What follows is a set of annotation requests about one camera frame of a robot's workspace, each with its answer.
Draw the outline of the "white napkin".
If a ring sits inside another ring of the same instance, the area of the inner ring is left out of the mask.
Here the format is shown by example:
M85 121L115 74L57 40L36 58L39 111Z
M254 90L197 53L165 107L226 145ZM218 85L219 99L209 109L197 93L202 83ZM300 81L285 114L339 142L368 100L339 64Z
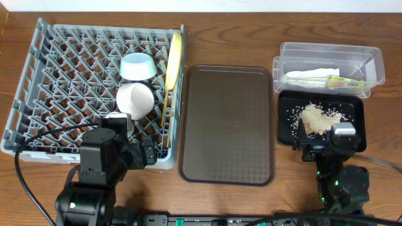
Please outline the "white napkin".
M326 87L327 80L331 77L338 77L338 68L318 68L307 71L292 71L284 75L284 83L297 85L308 89L321 89Z

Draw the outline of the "green yellow snack wrapper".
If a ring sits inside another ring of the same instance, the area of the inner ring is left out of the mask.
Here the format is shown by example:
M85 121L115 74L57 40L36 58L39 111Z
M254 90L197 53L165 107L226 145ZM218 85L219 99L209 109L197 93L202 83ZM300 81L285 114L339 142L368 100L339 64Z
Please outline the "green yellow snack wrapper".
M363 80L354 80L351 78L344 78L344 77L336 77L330 76L327 79L326 87L329 90L334 89L353 89L353 90L364 90L366 88L366 84Z

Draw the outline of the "pink shallow bowl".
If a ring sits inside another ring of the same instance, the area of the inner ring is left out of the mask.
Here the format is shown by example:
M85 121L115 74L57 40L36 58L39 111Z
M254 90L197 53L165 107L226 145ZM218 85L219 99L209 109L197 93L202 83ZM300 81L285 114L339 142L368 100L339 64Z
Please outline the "pink shallow bowl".
M116 103L122 113L140 120L153 110L155 98L151 89L143 83L127 83L117 90Z

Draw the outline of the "yellow round plate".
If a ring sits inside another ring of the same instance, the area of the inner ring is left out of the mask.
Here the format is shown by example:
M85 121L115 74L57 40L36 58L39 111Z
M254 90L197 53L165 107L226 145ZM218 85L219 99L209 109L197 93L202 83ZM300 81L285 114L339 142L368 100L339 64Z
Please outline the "yellow round plate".
M168 64L166 68L165 90L171 91L175 87L180 63L182 59L182 36L175 32L171 40L170 52L168 55Z

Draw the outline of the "small white cup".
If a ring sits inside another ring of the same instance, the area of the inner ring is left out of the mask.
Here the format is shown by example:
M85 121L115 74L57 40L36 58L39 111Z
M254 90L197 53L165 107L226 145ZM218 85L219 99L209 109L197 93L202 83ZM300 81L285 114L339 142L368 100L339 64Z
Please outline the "small white cup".
M111 112L106 115L106 118L125 118L127 123L127 137L130 137L134 132L134 122L131 119L131 114L122 112Z

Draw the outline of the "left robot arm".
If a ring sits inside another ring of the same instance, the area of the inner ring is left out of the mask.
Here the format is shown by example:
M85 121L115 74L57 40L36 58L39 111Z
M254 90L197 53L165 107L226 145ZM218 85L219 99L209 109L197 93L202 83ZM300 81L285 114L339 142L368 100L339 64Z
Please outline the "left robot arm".
M102 118L83 134L80 164L70 170L55 202L57 225L143 225L132 208L116 205L116 186L129 170L157 162L154 137L128 140L125 117Z

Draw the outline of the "light blue bowl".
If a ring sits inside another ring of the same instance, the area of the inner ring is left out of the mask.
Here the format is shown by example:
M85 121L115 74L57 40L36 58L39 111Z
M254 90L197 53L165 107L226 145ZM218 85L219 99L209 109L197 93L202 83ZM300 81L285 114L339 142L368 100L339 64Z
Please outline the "light blue bowl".
M157 74L157 69L150 55L130 53L121 58L119 74L126 80L147 80Z

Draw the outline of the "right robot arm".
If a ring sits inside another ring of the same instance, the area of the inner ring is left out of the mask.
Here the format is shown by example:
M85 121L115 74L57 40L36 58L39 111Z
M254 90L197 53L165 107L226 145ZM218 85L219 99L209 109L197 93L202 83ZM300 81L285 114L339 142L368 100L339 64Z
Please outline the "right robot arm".
M369 172L360 166L344 166L362 142L353 124L332 124L322 140L311 140L300 119L297 133L292 150L303 152L302 161L316 164L318 193L325 211L363 216L362 207L369 201Z

